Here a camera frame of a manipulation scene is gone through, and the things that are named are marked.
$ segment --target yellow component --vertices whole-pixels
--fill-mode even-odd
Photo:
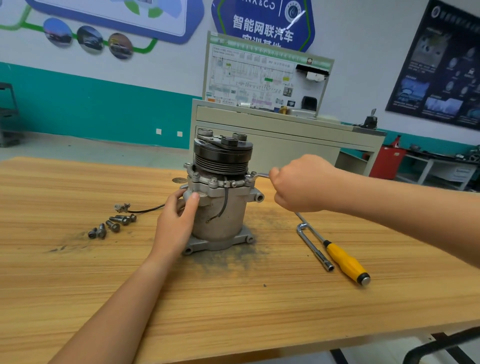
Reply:
[[[338,245],[331,242],[328,243],[326,249],[332,259],[340,266],[340,269],[358,284],[366,286],[370,283],[370,275],[367,273],[364,267],[352,256],[349,256],[345,250]]]

